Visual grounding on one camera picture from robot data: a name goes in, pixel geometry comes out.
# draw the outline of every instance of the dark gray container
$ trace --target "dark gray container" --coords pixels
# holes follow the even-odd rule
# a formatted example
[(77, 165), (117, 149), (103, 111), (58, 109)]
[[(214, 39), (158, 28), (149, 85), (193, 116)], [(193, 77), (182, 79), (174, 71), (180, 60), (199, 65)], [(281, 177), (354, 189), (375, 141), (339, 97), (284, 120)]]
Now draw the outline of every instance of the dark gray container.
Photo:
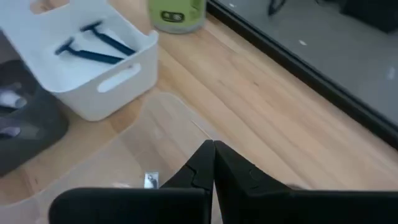
[(68, 120), (56, 99), (47, 93), (20, 60), (0, 64), (0, 86), (16, 86), (27, 99), (19, 110), (0, 109), (0, 128), (17, 127), (20, 133), (0, 138), (0, 176), (57, 142), (68, 130)]

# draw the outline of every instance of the white plastic basket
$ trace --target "white plastic basket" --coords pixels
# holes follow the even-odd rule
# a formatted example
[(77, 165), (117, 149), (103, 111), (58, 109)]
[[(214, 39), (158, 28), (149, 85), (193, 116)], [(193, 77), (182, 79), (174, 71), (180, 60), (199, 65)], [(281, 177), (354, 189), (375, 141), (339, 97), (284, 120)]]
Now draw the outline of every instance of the white plastic basket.
[[(106, 0), (70, 0), (34, 15), (29, 0), (0, 3), (0, 27), (39, 83), (88, 121), (101, 120), (155, 85), (158, 33), (144, 35)], [(136, 51), (125, 56), (80, 28), (98, 29)], [(55, 49), (69, 37), (73, 47), (122, 57), (116, 65), (78, 58)]]

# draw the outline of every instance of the green container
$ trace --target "green container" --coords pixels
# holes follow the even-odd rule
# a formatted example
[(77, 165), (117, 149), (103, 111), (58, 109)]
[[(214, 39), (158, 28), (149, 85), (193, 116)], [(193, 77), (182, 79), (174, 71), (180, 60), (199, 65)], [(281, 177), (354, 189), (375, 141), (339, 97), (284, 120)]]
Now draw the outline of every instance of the green container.
[(205, 23), (206, 0), (148, 0), (153, 25), (165, 32), (184, 34)]

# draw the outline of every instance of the wooden floor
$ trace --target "wooden floor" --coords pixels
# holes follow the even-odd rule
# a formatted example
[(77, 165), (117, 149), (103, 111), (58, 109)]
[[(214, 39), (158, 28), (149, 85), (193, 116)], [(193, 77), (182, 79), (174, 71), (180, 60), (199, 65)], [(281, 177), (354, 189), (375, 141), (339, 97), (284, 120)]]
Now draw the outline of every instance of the wooden floor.
[[(60, 1), (47, 0), (47, 8)], [(145, 0), (112, 5), (144, 33)], [(398, 153), (214, 17), (187, 35), (161, 32), (159, 81), (109, 118), (67, 111), (59, 143), (0, 180), (0, 199), (32, 195), (133, 123), (148, 94), (173, 93), (264, 172), (308, 189), (398, 189)], [(25, 186), (16, 190), (15, 186)]]

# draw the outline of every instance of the clear plastic sheet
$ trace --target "clear plastic sheet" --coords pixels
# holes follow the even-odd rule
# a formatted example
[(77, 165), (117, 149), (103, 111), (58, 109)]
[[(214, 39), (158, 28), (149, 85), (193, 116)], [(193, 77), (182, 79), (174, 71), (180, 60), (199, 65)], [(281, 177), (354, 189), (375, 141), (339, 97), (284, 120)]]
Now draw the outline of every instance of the clear plastic sheet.
[(134, 124), (34, 196), (0, 207), (2, 224), (44, 224), (52, 200), (76, 187), (143, 188), (145, 172), (159, 172), (159, 185), (176, 173), (216, 131), (178, 98), (157, 93)]

